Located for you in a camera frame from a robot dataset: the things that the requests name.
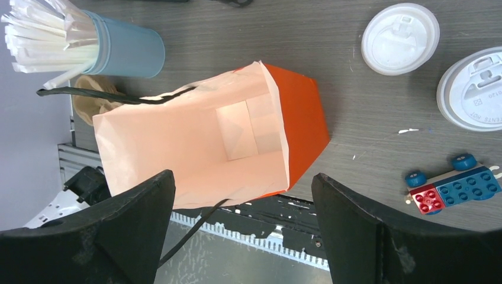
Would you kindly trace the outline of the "white sip lid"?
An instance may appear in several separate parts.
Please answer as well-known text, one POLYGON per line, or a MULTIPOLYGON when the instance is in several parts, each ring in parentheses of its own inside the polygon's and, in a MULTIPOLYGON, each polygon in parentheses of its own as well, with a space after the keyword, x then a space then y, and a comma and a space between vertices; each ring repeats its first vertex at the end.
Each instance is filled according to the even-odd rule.
POLYGON ((466 130, 501 130, 501 47, 478 51, 441 77, 437 106, 444 118, 466 130))

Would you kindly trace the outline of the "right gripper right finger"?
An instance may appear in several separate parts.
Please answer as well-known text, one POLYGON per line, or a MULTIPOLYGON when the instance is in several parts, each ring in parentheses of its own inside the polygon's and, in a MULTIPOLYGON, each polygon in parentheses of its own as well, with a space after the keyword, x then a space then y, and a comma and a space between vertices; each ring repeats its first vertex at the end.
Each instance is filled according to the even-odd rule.
POLYGON ((413 217, 324 173, 311 191, 334 283, 500 283, 501 231, 413 217))

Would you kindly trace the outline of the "orange paper bag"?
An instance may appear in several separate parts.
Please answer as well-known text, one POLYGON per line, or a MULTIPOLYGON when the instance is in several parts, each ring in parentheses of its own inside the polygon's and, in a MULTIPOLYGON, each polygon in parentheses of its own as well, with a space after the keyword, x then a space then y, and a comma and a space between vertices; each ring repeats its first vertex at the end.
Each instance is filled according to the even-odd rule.
POLYGON ((317 82, 263 62, 158 96, 71 87, 37 94, 116 102, 93 117, 111 195, 168 169, 176 209, 284 193, 330 142, 317 82))

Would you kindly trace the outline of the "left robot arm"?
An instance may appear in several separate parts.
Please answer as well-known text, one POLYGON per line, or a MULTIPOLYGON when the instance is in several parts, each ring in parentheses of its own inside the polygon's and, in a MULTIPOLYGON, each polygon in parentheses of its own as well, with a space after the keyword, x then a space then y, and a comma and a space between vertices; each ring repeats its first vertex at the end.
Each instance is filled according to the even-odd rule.
POLYGON ((110 197, 103 168, 85 166, 66 181, 63 190, 24 226, 41 227, 47 222, 74 214, 110 197))

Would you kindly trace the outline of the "white cup lid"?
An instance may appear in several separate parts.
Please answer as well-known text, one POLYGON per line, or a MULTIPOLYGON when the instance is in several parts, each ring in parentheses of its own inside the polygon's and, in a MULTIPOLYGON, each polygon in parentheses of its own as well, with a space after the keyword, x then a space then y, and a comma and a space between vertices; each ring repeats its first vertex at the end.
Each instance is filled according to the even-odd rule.
POLYGON ((435 15, 414 3, 392 5, 376 14, 362 35, 365 63, 385 76, 418 69, 434 54, 440 27, 435 15))

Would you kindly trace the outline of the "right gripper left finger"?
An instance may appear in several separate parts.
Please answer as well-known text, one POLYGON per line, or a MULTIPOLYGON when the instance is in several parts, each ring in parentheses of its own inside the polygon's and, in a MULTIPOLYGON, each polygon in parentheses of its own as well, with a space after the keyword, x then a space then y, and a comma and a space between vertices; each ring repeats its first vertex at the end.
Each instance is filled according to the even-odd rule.
POLYGON ((153 283, 173 209, 164 170, 39 228, 1 232, 2 283, 153 283))

